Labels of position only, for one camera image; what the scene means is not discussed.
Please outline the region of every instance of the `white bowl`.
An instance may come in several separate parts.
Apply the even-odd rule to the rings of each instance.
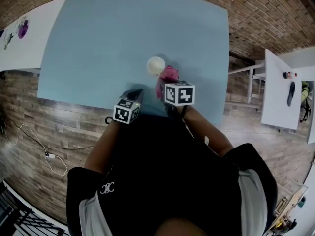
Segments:
[[[149,58],[147,62],[147,69],[150,73],[160,74],[165,69],[165,61],[159,56]]]

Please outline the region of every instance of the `light blue tabletop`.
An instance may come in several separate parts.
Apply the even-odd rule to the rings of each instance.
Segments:
[[[45,49],[38,97],[113,109],[131,88],[142,112],[165,115],[151,56],[196,86],[195,108],[220,123],[226,96],[227,11],[203,0],[66,0]]]

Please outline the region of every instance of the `black cable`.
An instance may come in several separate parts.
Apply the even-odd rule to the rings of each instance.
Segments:
[[[17,128],[20,128],[20,127],[14,122],[14,120],[12,120],[9,116],[6,116],[6,117],[8,117],[8,118],[14,123],[14,125],[15,125]],[[32,136],[29,136],[27,133],[25,133],[22,128],[20,128],[20,130],[21,130],[24,134],[26,134],[29,138],[31,138],[31,139],[33,139],[35,142],[37,142],[41,147],[43,147],[42,144],[40,144],[39,141],[37,141],[37,140],[34,139]],[[66,150],[81,150],[81,149],[87,149],[87,148],[92,148],[92,147],[94,147],[94,146],[88,146],[88,147],[82,147],[82,148],[47,147],[46,153],[48,153],[48,151],[49,151],[50,149],[54,149],[54,148],[66,149]]]

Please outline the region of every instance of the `black shirt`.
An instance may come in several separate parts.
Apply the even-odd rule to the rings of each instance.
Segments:
[[[81,235],[79,203],[98,191],[114,236],[153,235],[173,217],[187,219],[209,235],[222,231],[241,235],[239,169],[253,169],[259,175],[267,200],[268,229],[277,186],[252,145],[239,146],[220,158],[184,125],[142,115],[123,128],[107,176],[79,167],[69,171],[69,231],[72,236]]]

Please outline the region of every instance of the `person's right arm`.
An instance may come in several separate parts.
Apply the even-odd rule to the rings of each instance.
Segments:
[[[184,121],[195,137],[195,139],[204,142],[205,136],[208,137],[208,146],[219,156],[225,156],[233,149],[228,138],[222,134],[217,128],[211,125],[196,109],[188,106],[184,115]]]

